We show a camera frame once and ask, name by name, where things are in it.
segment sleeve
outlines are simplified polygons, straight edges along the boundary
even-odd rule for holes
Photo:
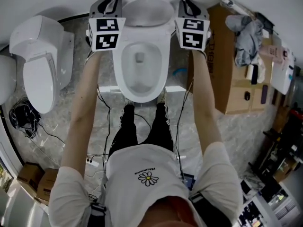
[[[241,214],[243,196],[238,174],[221,142],[209,145],[192,193],[200,191],[217,209],[235,223]]]
[[[84,214],[90,215],[90,201],[78,171],[66,166],[59,169],[48,210],[52,227],[76,227]]]

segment daisy logo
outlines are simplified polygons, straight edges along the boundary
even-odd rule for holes
[[[152,176],[151,172],[143,172],[139,175],[138,179],[141,183],[145,184],[145,186],[149,187],[150,185],[155,185],[159,178]]]

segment person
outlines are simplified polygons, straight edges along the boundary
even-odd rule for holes
[[[107,209],[106,226],[205,227],[188,199],[196,192],[231,223],[241,213],[241,186],[216,125],[206,55],[198,51],[192,53],[194,115],[203,153],[202,170],[193,190],[190,192],[180,179],[165,94],[158,98],[152,130],[141,144],[136,137],[134,105],[127,104],[109,151],[107,182],[99,199]],[[96,52],[87,61],[73,99],[70,129],[50,197],[49,220],[53,227],[87,226],[95,210],[88,199],[83,177],[94,122],[101,56],[101,52]]]

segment toilet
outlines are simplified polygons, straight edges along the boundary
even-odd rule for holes
[[[176,29],[180,1],[122,0],[126,21],[113,50],[113,62],[117,84],[133,102],[149,102],[165,86],[170,39]]]
[[[74,34],[55,20],[41,15],[16,27],[9,51],[25,59],[23,80],[33,107],[45,114],[52,110],[59,91],[71,80]]]

